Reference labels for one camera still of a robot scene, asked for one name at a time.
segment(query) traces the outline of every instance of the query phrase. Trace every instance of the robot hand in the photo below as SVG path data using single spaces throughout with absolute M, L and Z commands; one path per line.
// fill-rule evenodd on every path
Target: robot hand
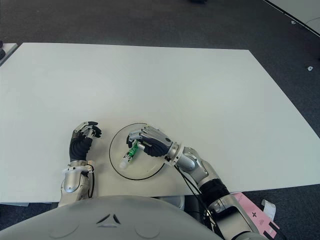
M 255 236 L 260 236 L 257 227 L 239 202 L 229 193 L 213 167 L 203 160 L 197 151 L 172 142 L 159 129 L 149 125 L 130 132 L 126 143 L 131 148 L 135 140 L 139 142 L 139 148 L 143 148 L 148 155 L 152 157 L 165 155 L 168 164 L 176 167 L 185 182 L 188 179 L 180 169 L 190 175 L 198 187 L 197 192 L 201 194 L 203 206 L 215 216 L 214 219 L 210 214 L 224 239 L 233 240 L 235 236 L 246 232 L 253 232 Z
M 95 121 L 85 121 L 75 128 L 69 147 L 70 162 L 86 161 L 87 153 L 90 150 L 93 137 L 100 138 L 101 130 Z
M 129 148 L 132 147 L 135 140 L 140 142 L 139 147 L 143 148 L 143 151 L 152 157 L 166 155 L 173 144 L 167 135 L 149 125 L 129 133 L 126 139 Z

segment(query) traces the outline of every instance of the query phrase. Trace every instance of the black cable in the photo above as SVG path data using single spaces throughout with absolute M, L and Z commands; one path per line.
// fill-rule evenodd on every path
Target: black cable
M 91 199 L 92 196 L 94 195 L 94 189 L 95 189 L 95 173 L 94 173 L 94 166 L 92 166 L 91 164 L 88 164 L 88 166 L 90 166 L 92 168 L 92 187 L 91 187 L 91 193 L 89 194 L 89 191 L 88 191 L 88 197 Z
M 183 177 L 184 179 L 186 179 L 186 180 L 191 184 L 191 186 L 198 192 L 198 194 L 201 195 L 201 192 L 199 191 L 199 189 L 192 183 L 192 181 L 190 181 L 190 180 L 180 171 L 179 167 L 177 167 L 177 166 L 174 166 L 174 167 L 175 167 L 175 169 L 177 169 L 177 171 L 182 175 L 182 177 Z
M 211 219 L 213 220 L 214 218 L 211 216 L 210 211 L 208 209 L 208 207 L 206 207 L 206 204 L 200 199 L 198 198 L 198 196 L 195 194 L 195 192 L 192 190 L 192 188 L 190 187 L 190 185 L 188 184 L 188 182 L 192 185 L 192 187 L 199 193 L 200 197 L 201 197 L 201 192 L 199 191 L 199 189 L 180 171 L 179 167 L 174 166 L 175 169 L 181 174 L 185 184 L 188 186 L 188 188 L 190 189 L 190 191 L 192 192 L 192 194 L 195 196 L 195 198 L 198 200 L 198 202 L 200 203 L 200 205 L 203 207 L 203 209 L 208 213 L 209 215 L 209 221 L 210 223 L 212 223 L 214 226 L 216 225 L 214 222 L 211 221 Z

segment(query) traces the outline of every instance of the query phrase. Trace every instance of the white table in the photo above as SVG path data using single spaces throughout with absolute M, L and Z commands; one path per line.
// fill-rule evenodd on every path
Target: white table
M 97 121 L 95 195 L 190 194 L 173 168 L 133 181 L 108 149 L 145 122 L 196 149 L 231 192 L 320 183 L 320 139 L 248 50 L 24 43 L 0 68 L 0 202 L 56 202 L 72 130 Z
M 0 59 L 0 66 L 6 61 L 6 59 L 12 54 L 12 52 L 18 47 L 16 43 L 4 43 L 2 49 L 5 52 L 5 56 Z

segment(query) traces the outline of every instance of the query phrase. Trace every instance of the white label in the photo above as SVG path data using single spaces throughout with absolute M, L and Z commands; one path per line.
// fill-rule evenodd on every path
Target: white label
M 276 215 L 276 205 L 265 199 L 262 200 L 261 204 L 264 206 L 263 212 L 273 221 Z

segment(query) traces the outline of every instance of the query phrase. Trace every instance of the pink paper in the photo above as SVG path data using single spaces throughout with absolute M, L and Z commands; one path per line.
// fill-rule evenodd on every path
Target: pink paper
M 259 233 L 264 236 L 264 232 L 266 231 L 274 239 L 277 233 L 272 229 L 269 223 L 273 223 L 278 229 L 279 227 L 271 220 L 271 218 L 269 218 L 260 208 L 250 201 L 250 199 L 242 192 L 234 193 L 233 195 L 258 228 Z

